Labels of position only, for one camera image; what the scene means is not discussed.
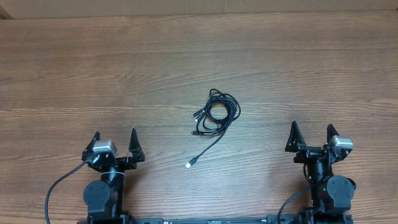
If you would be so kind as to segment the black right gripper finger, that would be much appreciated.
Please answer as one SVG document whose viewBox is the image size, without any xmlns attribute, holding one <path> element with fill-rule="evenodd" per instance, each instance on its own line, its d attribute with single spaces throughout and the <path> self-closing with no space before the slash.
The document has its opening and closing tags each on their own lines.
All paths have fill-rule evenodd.
<svg viewBox="0 0 398 224">
<path fill-rule="evenodd" d="M 299 152 L 303 147 L 306 146 L 306 142 L 298 123 L 296 121 L 292 122 L 289 138 L 285 146 L 285 152 Z"/>
<path fill-rule="evenodd" d="M 334 128 L 332 124 L 329 124 L 326 127 L 326 131 L 327 131 L 327 136 L 326 136 L 327 143 L 329 143 L 334 136 L 339 136 L 337 130 Z"/>
</svg>

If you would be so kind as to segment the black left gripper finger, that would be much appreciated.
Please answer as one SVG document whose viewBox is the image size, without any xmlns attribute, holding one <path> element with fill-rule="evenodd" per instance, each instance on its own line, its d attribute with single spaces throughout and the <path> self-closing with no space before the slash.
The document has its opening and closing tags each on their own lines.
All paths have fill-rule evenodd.
<svg viewBox="0 0 398 224">
<path fill-rule="evenodd" d="M 84 153 L 89 153 L 93 150 L 94 144 L 96 141 L 100 140 L 100 132 L 97 131 L 95 132 L 93 138 L 91 139 L 90 143 L 86 146 L 85 150 L 83 151 Z"/>
<path fill-rule="evenodd" d="M 135 128 L 131 129 L 131 137 L 129 142 L 129 152 L 132 154 L 132 159 L 134 162 L 144 162 L 145 155 L 144 151 L 139 144 L 139 140 L 137 137 L 137 131 Z"/>
</svg>

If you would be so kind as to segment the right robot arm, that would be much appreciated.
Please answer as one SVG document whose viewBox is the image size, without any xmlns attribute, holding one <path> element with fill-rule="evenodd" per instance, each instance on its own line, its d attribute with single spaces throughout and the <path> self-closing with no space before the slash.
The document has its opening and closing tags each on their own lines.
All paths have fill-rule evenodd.
<svg viewBox="0 0 398 224">
<path fill-rule="evenodd" d="M 332 165 L 343 161 L 353 150 L 353 141 L 338 134 L 332 124 L 326 127 L 326 143 L 322 147 L 308 146 L 296 121 L 292 122 L 286 152 L 295 153 L 294 162 L 303 165 L 308 187 L 289 197 L 279 208 L 278 223 L 332 224 L 353 223 L 351 209 L 356 183 L 335 175 Z M 304 193 L 310 193 L 311 206 L 292 217 L 283 217 L 286 205 Z"/>
</svg>

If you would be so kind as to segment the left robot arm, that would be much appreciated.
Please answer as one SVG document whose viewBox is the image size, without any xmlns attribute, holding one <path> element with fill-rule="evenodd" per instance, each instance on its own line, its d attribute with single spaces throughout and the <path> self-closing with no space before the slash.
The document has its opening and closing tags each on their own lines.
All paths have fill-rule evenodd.
<svg viewBox="0 0 398 224">
<path fill-rule="evenodd" d="M 100 173 L 100 179 L 90 182 L 83 191 L 87 205 L 87 223 L 135 223 L 131 213 L 124 209 L 125 171 L 137 168 L 145 161 L 135 128 L 131 129 L 128 151 L 130 156 L 117 157 L 112 140 L 101 140 L 96 132 L 82 152 L 82 160 L 89 168 Z"/>
</svg>

